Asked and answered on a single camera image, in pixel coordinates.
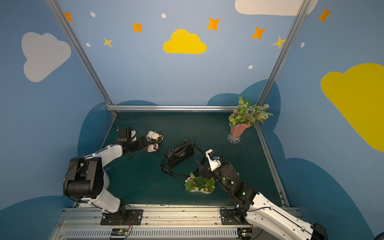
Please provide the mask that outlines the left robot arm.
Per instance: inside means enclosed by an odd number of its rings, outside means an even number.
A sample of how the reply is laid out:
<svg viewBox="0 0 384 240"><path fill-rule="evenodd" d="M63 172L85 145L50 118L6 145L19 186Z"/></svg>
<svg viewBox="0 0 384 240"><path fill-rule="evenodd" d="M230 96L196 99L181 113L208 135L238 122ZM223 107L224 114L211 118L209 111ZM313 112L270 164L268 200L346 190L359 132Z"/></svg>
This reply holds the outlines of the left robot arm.
<svg viewBox="0 0 384 240"><path fill-rule="evenodd" d="M125 204L108 191L109 181L105 181L104 167L123 155L145 148L145 141L134 138L113 145L91 155L72 158L63 181L64 195L73 201L88 202L102 210L103 219L107 222L124 224L129 216Z"/></svg>

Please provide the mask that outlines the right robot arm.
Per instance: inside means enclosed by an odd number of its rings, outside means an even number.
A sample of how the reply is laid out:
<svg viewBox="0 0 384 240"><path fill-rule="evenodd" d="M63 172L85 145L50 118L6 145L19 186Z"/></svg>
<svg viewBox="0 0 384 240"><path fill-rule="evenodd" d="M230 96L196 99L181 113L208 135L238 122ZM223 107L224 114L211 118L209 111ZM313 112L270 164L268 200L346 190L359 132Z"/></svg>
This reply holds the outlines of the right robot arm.
<svg viewBox="0 0 384 240"><path fill-rule="evenodd" d="M236 207L233 218L241 224L260 228L279 240L327 240L326 228L310 224L289 214L240 179L239 173L223 161L203 167L197 166L201 177L213 178Z"/></svg>

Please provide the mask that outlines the black leather handbag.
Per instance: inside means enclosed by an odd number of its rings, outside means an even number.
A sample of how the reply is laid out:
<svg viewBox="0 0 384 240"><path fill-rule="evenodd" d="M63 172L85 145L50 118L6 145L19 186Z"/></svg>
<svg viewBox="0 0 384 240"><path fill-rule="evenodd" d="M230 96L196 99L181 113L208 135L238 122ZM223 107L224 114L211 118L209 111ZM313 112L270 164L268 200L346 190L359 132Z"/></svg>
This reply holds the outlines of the black leather handbag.
<svg viewBox="0 0 384 240"><path fill-rule="evenodd" d="M169 168L174 168L187 158L191 157L194 154L194 145L188 139L175 147L174 149L169 149L165 153L165 161Z"/></svg>

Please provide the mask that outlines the white kitty plush charm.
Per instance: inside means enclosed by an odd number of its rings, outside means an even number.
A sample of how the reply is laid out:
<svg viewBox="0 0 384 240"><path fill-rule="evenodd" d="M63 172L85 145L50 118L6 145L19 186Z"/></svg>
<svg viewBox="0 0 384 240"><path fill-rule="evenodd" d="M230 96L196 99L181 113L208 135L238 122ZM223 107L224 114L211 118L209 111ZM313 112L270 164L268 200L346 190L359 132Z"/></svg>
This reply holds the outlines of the white kitty plush charm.
<svg viewBox="0 0 384 240"><path fill-rule="evenodd" d="M147 152L148 153L157 152L159 148L160 148L159 143L149 144L147 146Z"/></svg>

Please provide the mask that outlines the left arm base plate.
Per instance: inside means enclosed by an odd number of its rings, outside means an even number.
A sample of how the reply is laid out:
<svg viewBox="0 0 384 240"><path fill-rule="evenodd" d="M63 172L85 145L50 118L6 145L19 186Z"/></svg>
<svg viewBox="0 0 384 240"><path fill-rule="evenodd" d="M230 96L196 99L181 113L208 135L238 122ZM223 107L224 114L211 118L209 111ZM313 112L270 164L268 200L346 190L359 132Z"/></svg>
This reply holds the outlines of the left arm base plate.
<svg viewBox="0 0 384 240"><path fill-rule="evenodd" d="M123 213L103 213L101 226L139 226L142 222L144 210L142 209L127 209Z"/></svg>

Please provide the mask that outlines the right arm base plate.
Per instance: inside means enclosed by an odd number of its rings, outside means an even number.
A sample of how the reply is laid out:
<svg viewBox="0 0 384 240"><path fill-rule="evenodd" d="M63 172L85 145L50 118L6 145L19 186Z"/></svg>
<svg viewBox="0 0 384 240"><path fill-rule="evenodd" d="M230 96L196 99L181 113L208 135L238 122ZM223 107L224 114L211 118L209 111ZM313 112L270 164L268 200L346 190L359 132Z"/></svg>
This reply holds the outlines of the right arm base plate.
<svg viewBox="0 0 384 240"><path fill-rule="evenodd" d="M250 223L246 220L246 216L253 213L253 211L243 211L238 208L227 209L226 207L221 207L219 209L219 213L222 225L249 225Z"/></svg>

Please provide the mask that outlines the penguin plush charm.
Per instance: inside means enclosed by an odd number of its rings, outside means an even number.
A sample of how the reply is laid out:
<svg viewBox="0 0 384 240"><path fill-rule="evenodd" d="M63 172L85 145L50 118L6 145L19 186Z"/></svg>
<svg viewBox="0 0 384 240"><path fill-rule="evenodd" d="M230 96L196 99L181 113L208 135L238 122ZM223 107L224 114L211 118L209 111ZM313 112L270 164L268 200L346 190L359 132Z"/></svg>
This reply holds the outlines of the penguin plush charm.
<svg viewBox="0 0 384 240"><path fill-rule="evenodd" d="M164 136L157 133L156 131L149 131L146 135L146 140L150 143L161 143Z"/></svg>

